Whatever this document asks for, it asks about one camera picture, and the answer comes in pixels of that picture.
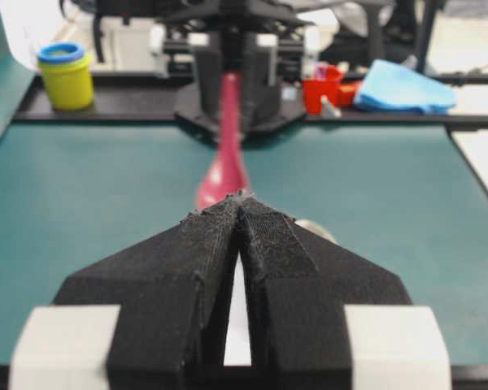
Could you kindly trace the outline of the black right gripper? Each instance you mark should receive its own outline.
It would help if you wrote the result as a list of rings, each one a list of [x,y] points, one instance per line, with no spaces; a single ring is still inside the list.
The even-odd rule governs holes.
[[[320,53],[320,32],[314,24],[287,28],[276,22],[272,33],[224,28],[219,34],[173,32],[156,23],[149,47],[158,77],[192,77],[196,103],[194,122],[220,137],[220,92],[224,65],[241,65],[240,130],[246,134],[277,114],[279,77],[310,77]]]

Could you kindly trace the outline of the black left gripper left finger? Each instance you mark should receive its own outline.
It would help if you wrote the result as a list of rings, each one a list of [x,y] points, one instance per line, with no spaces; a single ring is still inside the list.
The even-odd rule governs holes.
[[[237,213],[229,198],[69,275],[29,315],[9,388],[183,388],[235,259]]]

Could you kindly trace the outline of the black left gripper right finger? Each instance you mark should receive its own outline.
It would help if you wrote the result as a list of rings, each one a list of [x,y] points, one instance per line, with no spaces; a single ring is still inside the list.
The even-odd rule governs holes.
[[[433,311],[394,273],[237,199],[252,353],[281,389],[448,389]]]

